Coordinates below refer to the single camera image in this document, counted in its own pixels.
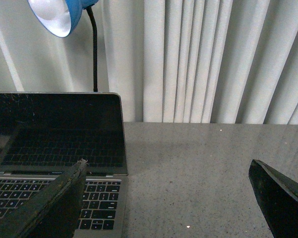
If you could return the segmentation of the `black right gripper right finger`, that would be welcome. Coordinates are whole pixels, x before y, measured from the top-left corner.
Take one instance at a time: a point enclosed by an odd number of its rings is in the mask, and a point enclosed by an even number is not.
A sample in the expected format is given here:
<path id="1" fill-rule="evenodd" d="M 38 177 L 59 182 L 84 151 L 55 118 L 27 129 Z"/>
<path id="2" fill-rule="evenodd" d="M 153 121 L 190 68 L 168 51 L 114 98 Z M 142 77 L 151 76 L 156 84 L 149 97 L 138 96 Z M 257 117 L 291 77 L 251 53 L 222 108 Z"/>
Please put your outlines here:
<path id="1" fill-rule="evenodd" d="M 273 237 L 298 238 L 298 183 L 260 160 L 248 176 Z"/>

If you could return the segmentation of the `worn black right gripper left finger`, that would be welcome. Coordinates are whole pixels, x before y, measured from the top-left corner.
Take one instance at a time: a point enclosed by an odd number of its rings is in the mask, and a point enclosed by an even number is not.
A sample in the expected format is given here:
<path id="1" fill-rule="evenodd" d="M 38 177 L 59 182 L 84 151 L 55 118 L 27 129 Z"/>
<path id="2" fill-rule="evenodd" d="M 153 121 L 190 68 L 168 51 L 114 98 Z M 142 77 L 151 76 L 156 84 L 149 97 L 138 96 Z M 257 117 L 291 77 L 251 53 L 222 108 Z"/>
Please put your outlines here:
<path id="1" fill-rule="evenodd" d="M 0 238 L 71 238 L 82 208 L 87 162 L 58 176 L 0 220 Z"/>

